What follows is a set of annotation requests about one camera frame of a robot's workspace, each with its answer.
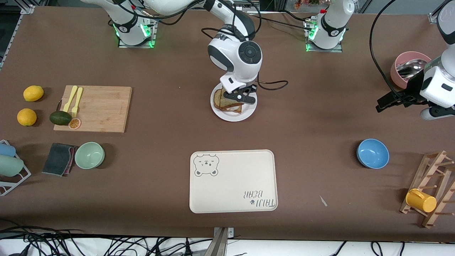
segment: silver utensil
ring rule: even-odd
[[[403,78],[411,78],[419,73],[427,64],[426,61],[421,59],[413,59],[396,67],[398,74]]]

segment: white plate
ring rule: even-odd
[[[190,158],[194,213],[272,211],[278,206],[270,150],[195,152]]]
[[[235,113],[232,111],[221,111],[221,110],[217,109],[215,107],[215,105],[213,104],[213,96],[215,95],[215,92],[218,89],[221,89],[222,87],[223,87],[223,85],[221,83],[219,83],[217,86],[215,86],[215,88],[212,91],[212,94],[210,95],[210,106],[212,106],[213,112],[215,112],[215,114],[219,118],[221,118],[225,121],[228,121],[228,122],[239,122],[239,121],[247,119],[248,117],[250,117],[253,114],[254,110],[256,110],[256,106],[258,105],[258,98],[256,97],[256,93],[250,93],[250,96],[254,97],[256,99],[256,102],[253,105],[244,104],[242,106],[242,113]]]

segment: yellow mug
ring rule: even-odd
[[[436,208],[436,198],[418,189],[411,189],[406,195],[406,203],[424,212],[432,212]]]

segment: bear drawing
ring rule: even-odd
[[[211,176],[216,176],[218,174],[218,163],[220,159],[217,155],[197,155],[194,158],[194,166],[196,170],[194,174],[197,177],[200,177],[202,174],[210,174]]]

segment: brown tabletop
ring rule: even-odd
[[[264,16],[299,25],[281,14]],[[0,71],[0,138],[17,148],[33,175],[0,198],[0,217],[90,234],[210,237],[213,227],[233,226],[236,235],[254,239],[454,241],[453,217],[440,216],[426,229],[420,215],[398,209],[422,154],[455,149],[455,118],[424,121],[419,106],[376,112],[388,88],[369,54],[373,18],[352,17],[341,54],[306,52],[301,30],[263,22],[255,39],[264,55],[261,79],[289,85],[260,89],[256,112],[227,123],[209,105],[223,71],[210,62],[210,39],[200,32],[221,27],[216,17],[189,11],[177,25],[159,26],[156,48],[118,49],[103,9],[36,8]],[[374,47],[389,73],[400,53],[435,58],[445,44],[424,15],[384,15]],[[41,85],[46,98],[25,102],[29,85]],[[53,131],[48,117],[65,85],[133,87],[126,132]],[[36,110],[35,127],[17,123],[22,108]],[[366,138],[389,148],[385,168],[357,161],[355,149]],[[75,167],[67,178],[41,174],[53,142],[88,141],[106,150],[99,169]],[[278,208],[192,213],[191,154],[244,149],[275,154]]]

